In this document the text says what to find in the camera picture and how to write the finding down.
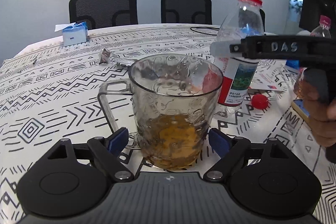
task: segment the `screw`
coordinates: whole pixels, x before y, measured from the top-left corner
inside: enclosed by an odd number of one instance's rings
[[[219,171],[210,171],[207,173],[207,177],[210,179],[220,179],[223,177],[223,173]]]
[[[124,180],[129,179],[131,177],[131,173],[128,171],[118,171],[114,174],[117,179]]]

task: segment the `plastic wrapper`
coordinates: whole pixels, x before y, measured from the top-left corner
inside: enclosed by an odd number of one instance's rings
[[[136,59],[120,58],[116,54],[110,52],[108,49],[103,48],[100,50],[100,63],[99,64],[113,64],[115,66],[130,67]]]

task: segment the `tissue box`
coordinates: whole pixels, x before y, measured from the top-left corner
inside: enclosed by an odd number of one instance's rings
[[[62,30],[64,46],[70,46],[87,41],[87,25],[86,22],[75,23]]]

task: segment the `plastic water bottle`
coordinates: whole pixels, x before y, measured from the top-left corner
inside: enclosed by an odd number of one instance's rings
[[[327,16],[320,16],[320,25],[311,31],[310,36],[312,37],[325,37],[331,38],[329,29],[331,25],[331,19]],[[297,76],[296,82],[294,84],[294,93],[297,95],[298,99],[303,98],[302,94],[302,81],[304,78],[304,71],[306,68],[300,68],[299,74]]]
[[[312,37],[325,37],[331,38],[329,29],[331,25],[331,19],[326,16],[320,16],[320,25],[311,31]]]
[[[214,64],[224,74],[216,115],[227,117],[237,112],[247,94],[259,60],[243,57],[227,58],[227,56],[230,42],[246,36],[264,34],[260,15],[262,4],[263,0],[238,0],[237,6],[224,19],[216,42],[210,45],[210,53],[215,57]]]

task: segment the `bottle label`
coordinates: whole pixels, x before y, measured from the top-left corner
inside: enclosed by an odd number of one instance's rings
[[[224,75],[218,104],[239,106],[247,94],[258,63],[220,57],[215,58],[214,64]]]

